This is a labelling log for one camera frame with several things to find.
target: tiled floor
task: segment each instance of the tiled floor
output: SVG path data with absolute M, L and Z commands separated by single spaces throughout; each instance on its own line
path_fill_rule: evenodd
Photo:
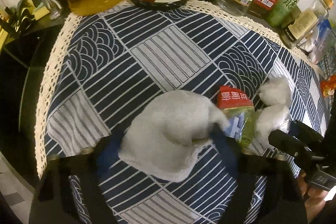
M 0 153 L 0 192 L 23 224 L 28 224 L 33 191 Z

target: tablecloth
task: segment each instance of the tablecloth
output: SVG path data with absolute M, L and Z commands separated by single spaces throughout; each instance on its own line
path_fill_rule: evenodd
M 95 146 L 117 125 L 127 129 L 153 98 L 171 90 L 191 90 L 216 103 L 219 87 L 230 85 L 259 109 L 258 88 L 277 76 L 287 78 L 293 93 L 291 119 L 324 134 L 328 117 L 318 74 L 278 43 L 207 13 L 117 5 L 84 17 L 72 36 L 47 114 L 46 155 L 64 157 Z M 261 155 L 278 153 L 256 141 L 251 147 Z M 90 223 L 80 181 L 70 179 L 79 216 Z M 116 160 L 99 186 L 118 223 L 185 224 L 216 223 L 236 182 L 211 145 L 181 183 Z M 265 177 L 260 177 L 246 223 L 256 218 L 264 190 Z

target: cream lace border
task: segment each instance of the cream lace border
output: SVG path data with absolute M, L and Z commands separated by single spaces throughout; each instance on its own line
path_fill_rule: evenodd
M 133 5 L 130 0 L 124 0 L 119 5 Z M 209 15 L 213 15 L 230 22 L 234 22 L 241 26 L 244 26 L 248 29 L 254 30 L 260 35 L 269 38 L 270 40 L 276 42 L 281 47 L 284 47 L 279 36 L 272 30 L 265 28 L 263 25 L 254 22 L 252 19 L 247 17 L 235 17 L 225 13 L 219 7 L 212 5 L 211 3 L 198 1 L 198 0 L 189 0 L 183 9 L 189 9 L 196 12 L 201 12 Z M 55 45 L 51 51 L 49 61 L 46 65 L 43 80 L 40 88 L 39 100 L 37 103 L 36 109 L 36 124 L 35 124 L 35 156 L 37 162 L 37 172 L 39 177 L 42 177 L 43 171 L 47 165 L 46 152 L 44 147 L 44 134 L 47 124 L 47 114 L 49 110 L 49 105 L 51 98 L 55 91 L 56 82 L 62 67 L 63 59 L 65 57 L 67 48 L 70 44 L 72 35 L 77 29 L 82 17 L 77 16 L 73 13 L 69 15 L 66 19 L 64 26 L 58 35 L 58 38 L 55 42 Z M 293 49 L 289 50 L 291 54 L 297 58 L 303 60 L 313 69 L 320 71 L 320 68 L 311 63 L 307 57 L 299 50 Z

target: red snack bag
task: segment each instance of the red snack bag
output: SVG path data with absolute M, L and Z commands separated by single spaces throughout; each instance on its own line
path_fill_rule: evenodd
M 231 124 L 224 134 L 235 138 L 242 147 L 249 146 L 254 138 L 254 106 L 246 93 L 228 85 L 221 86 L 217 107 L 224 112 Z

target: human hand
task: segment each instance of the human hand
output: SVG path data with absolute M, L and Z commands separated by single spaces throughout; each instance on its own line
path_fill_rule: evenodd
M 301 170 L 296 180 L 298 182 L 301 195 L 304 196 L 305 193 L 308 193 L 309 196 L 309 198 L 304 203 L 304 206 L 307 212 L 308 223 L 310 223 L 323 209 L 326 203 L 324 198 L 327 196 L 328 192 L 316 188 L 308 189 L 308 185 L 305 182 L 305 176 L 306 173 Z

